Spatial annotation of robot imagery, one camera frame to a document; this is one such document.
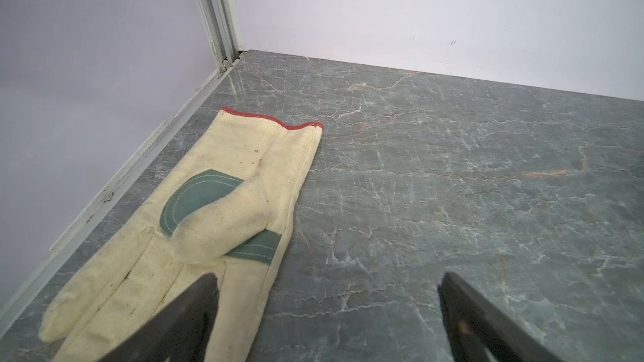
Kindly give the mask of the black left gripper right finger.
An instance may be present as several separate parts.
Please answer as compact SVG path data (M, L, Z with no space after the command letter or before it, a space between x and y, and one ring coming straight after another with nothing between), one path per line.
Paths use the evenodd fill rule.
M455 361L559 361L457 273L437 287Z

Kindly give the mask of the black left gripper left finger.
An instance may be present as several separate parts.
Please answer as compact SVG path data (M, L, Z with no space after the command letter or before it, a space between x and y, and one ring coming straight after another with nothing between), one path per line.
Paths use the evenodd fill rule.
M218 301L217 277L207 273L102 361L203 361Z

